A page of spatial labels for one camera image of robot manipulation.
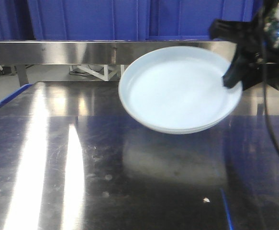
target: metal table surface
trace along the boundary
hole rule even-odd
[[[38,82],[0,109],[0,230],[279,230],[261,105],[253,87],[216,126],[168,135],[125,112],[117,82]]]

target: black cable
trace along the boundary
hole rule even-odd
[[[265,39],[264,39],[264,22],[263,22],[263,11],[261,10],[259,13],[259,28],[261,29],[261,53],[262,53],[262,79],[263,79],[263,93],[264,93],[264,111],[265,111],[265,122],[268,130],[268,134],[273,143],[274,148],[279,156],[279,143],[275,137],[269,113],[268,113],[268,105],[267,105],[267,54],[265,47]]]

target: floor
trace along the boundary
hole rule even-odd
[[[34,65],[27,68],[29,83],[37,81],[98,81],[95,77],[70,75],[67,65]],[[19,88],[18,76],[0,74],[0,100]]]

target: table leg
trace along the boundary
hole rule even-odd
[[[25,65],[16,65],[18,79],[20,86],[29,83],[28,76],[26,75]]]

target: plate rim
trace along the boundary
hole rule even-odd
[[[152,53],[155,53],[155,52],[160,52],[161,50],[164,50],[164,49],[175,49],[175,48],[186,48],[186,49],[197,49],[197,50],[201,50],[201,51],[204,51],[204,52],[207,52],[207,53],[211,53],[215,56],[217,56],[218,58],[221,58],[222,60],[224,60],[225,62],[228,63],[228,67],[229,67],[229,64],[230,62],[228,60],[226,60],[225,58],[223,58],[222,56],[220,56],[219,54],[215,53],[215,52],[212,52],[210,50],[207,50],[207,49],[204,49],[204,48],[201,48],[201,47],[195,47],[195,46],[169,46],[169,47],[164,47],[164,48],[160,48],[160,49],[156,49],[156,50],[153,50],[149,53],[146,53],[142,56],[140,56],[138,59],[136,59],[135,61],[133,61],[129,67],[137,62],[138,60],[140,59],[143,59],[145,58],[147,55],[151,55]],[[119,95],[119,98],[120,98],[120,101],[124,107],[124,109],[127,111],[127,113],[133,118],[135,119],[137,122],[139,122],[140,124],[144,125],[145,127],[149,128],[149,129],[152,129],[152,130],[155,130],[155,131],[158,131],[158,132],[162,132],[162,133],[166,133],[166,134],[191,134],[191,133],[195,133],[195,132],[200,132],[200,131],[203,131],[203,130],[206,130],[208,128],[211,128],[212,126],[215,126],[216,124],[218,124],[219,122],[221,122],[223,119],[225,119],[236,107],[237,105],[239,104],[240,100],[241,100],[241,97],[242,97],[242,83],[241,81],[239,81],[235,87],[237,87],[237,90],[239,91],[239,94],[238,94],[238,99],[236,100],[237,103],[232,106],[232,108],[230,110],[227,111],[227,113],[225,113],[225,115],[223,115],[222,117],[220,117],[219,119],[211,122],[211,123],[208,123],[204,126],[198,126],[198,127],[193,127],[193,128],[185,128],[185,129],[176,129],[176,128],[165,128],[165,127],[161,127],[161,126],[155,126],[149,122],[146,122],[142,119],[139,119],[136,115],[133,114],[133,112],[129,109],[129,106],[127,105],[127,103],[125,102],[125,100],[123,99],[123,96],[122,96],[122,84],[121,82],[123,81],[123,79],[125,78],[124,76],[126,76],[125,74],[127,72],[129,72],[129,67],[125,70],[125,72],[123,73],[123,75],[121,76],[120,80],[119,80],[119,85],[118,85],[118,95]]]

